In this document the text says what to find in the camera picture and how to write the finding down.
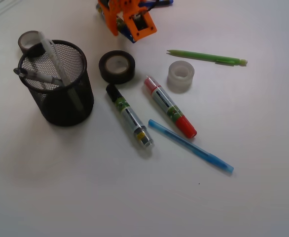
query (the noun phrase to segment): white pen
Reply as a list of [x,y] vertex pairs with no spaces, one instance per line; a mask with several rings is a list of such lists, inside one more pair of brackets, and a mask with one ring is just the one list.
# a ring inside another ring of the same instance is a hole
[[31,71],[31,70],[24,69],[24,68],[15,68],[13,71],[18,76],[20,76],[22,78],[27,78],[27,79],[36,80],[36,81],[39,81],[39,82],[55,84],[55,85],[58,85],[58,86],[64,86],[64,84],[63,84],[61,79],[55,78],[53,76],[50,76],[50,75],[47,75],[47,74],[44,74],[44,73],[35,72],[35,71]]
[[[57,73],[59,74],[62,82],[64,83],[65,86],[69,85],[71,83],[71,81],[67,77],[66,71],[63,67],[63,64],[62,64],[60,57],[58,56],[58,51],[57,51],[54,43],[51,40],[47,39],[42,32],[39,32],[38,35],[39,35],[39,39],[40,39],[42,46],[44,47],[46,53],[48,54],[51,62],[55,66]],[[50,43],[55,48],[56,53],[52,49]]]

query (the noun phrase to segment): black marker cap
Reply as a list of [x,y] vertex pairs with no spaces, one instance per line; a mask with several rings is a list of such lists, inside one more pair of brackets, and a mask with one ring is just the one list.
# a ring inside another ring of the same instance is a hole
[[109,84],[106,87],[107,94],[110,96],[112,102],[115,102],[118,98],[123,97],[120,92],[117,90],[116,86]]

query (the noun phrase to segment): black mesh pen holder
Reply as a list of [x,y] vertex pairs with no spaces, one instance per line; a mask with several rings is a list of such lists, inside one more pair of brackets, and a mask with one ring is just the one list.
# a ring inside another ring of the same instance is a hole
[[[57,126],[73,126],[91,114],[94,104],[86,58],[82,50],[72,43],[63,40],[53,42],[71,83],[58,86],[22,77],[20,80],[27,86],[48,122]],[[31,47],[20,59],[18,67],[60,78],[46,52],[39,57],[29,56],[41,48],[41,43]]]

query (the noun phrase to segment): clear tape roll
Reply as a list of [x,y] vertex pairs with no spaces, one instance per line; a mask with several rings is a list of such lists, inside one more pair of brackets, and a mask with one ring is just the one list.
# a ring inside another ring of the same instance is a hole
[[169,67],[168,83],[176,87],[189,87],[194,78],[194,67],[185,61],[176,61]]

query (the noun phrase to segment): orange robot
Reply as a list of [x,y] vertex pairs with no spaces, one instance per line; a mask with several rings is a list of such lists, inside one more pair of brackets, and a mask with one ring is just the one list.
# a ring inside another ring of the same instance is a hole
[[120,12],[123,12],[124,22],[135,41],[157,32],[149,14],[152,8],[139,7],[138,5],[141,1],[145,0],[98,0],[103,10],[107,27],[115,36],[118,35],[116,18]]

